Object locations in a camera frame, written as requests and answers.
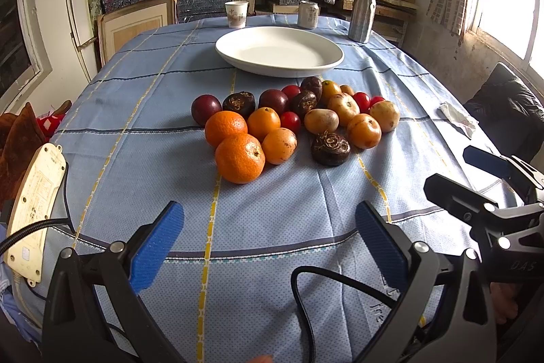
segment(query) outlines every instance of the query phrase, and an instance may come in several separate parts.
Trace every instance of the orange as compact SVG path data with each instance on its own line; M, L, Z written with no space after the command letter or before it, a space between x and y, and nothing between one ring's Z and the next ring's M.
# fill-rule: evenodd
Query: orange
M263 140L262 147L267 162L273 165L282 164L295 152L295 133L287 128L272 130Z
M281 127L279 116L272 108L264 106L251 113L248 118L248 133L262 142L273 129Z
M368 114L357 114L347 125L347 140L357 148L373 148L381 140L380 124Z
M259 141L249 134L227 137L216 149L219 174L232 183L248 183L260 176L265 153Z
M234 111L219 111L206 122L204 135L206 141L217 148L217 146L229 136L234 134L247 134L248 126L240 114Z

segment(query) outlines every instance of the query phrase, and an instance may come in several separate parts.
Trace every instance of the white plate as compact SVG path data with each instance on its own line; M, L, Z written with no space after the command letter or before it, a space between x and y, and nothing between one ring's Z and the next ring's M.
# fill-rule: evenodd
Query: white plate
M219 38L216 50L236 68L277 78L316 76L344 60L333 41L287 27L242 28Z

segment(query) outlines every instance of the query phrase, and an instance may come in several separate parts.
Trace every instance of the black chair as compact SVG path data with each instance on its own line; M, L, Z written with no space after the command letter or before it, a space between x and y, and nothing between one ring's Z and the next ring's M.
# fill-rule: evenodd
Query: black chair
M528 163L542 146L544 108L504 63L497 63L464 107L502 155L515 155Z

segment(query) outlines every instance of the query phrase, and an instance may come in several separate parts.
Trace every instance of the blue tablecloth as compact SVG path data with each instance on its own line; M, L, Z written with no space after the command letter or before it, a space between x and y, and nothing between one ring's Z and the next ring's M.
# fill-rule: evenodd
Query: blue tablecloth
M296 16L248 19L251 27L295 24ZM326 267L395 295L355 231L354 210L364 199L413 241L457 254L474 246L468 227L427 201L426 177L437 172L502 207L517 204L504 183L464 163L469 144L497 151L481 130L470 141L437 110L446 101L462 109L458 101L377 34L366 45L350 41L348 26L319 19L314 32L345 53L343 63L324 77L384 96L398 105L402 118L376 148L354 150L342 166L316 164L303 131L289 162L268 165L247 185L220 180L213 149L190 115L194 98L212 94L223 100L233 91L258 98L265 89L295 81L226 63L214 49L230 32L225 18L163 27L131 40L83 91L52 139L70 163L67 194L79 225L78 253L126 241L169 200L183 204L183 232L141 298L188 362L241 363L260 354L273 354L276 362L303 361L306 341L289 286L299 265ZM64 216L62 192L53 216ZM46 294L59 251L73 242L67 229L49 229L38 292ZM324 278L303 275L300 287L316 335L317 362L352 361L388 312ZM22 290L32 309L43 314L43 302ZM429 302L427 321L437 296ZM119 325L105 291L99 297L108 321Z

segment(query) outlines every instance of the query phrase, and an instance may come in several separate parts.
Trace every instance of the black cable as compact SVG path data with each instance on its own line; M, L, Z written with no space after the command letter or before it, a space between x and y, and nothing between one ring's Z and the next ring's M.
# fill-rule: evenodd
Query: black cable
M9 237L5 238L0 242L0 256L4 254L9 248L15 245L18 241L23 240L26 236L32 234L33 232L43 230L51 226L58 225L68 225L72 233L75 233L75 230L72 225L72 220L70 219L70 210L68 209L68 200L66 198L66 182L68 181L68 162L66 162L66 173L64 174L64 207L66 209L66 218L64 219L47 219L39 220L37 222L31 223L30 225L21 228L17 232L13 233Z
M358 282L357 280L350 279L345 275L330 271L324 268L318 268L316 266L299 266L291 274L291 291L293 291L293 297L295 298L296 306L299 310L300 319L306 330L306 335L308 336L308 363L315 363L316 361L316 338L313 335L312 325L309 323L308 314L304 308L304 304L300 298L299 287L297 278L301 273L317 274L327 277L328 279L335 280L352 288L355 288L358 291L364 292L367 295L375 298L379 302L386 305L388 308L393 309L395 307L396 301L393 300L388 295L383 294L372 286Z
M38 297L39 299L42 299L44 301L47 300L47 297L44 297L43 295L41 294L38 294L35 289L28 283L28 279L24 279L24 281L27 283L27 287L28 289L30 290L30 292L32 292L32 294L34 294L36 297Z

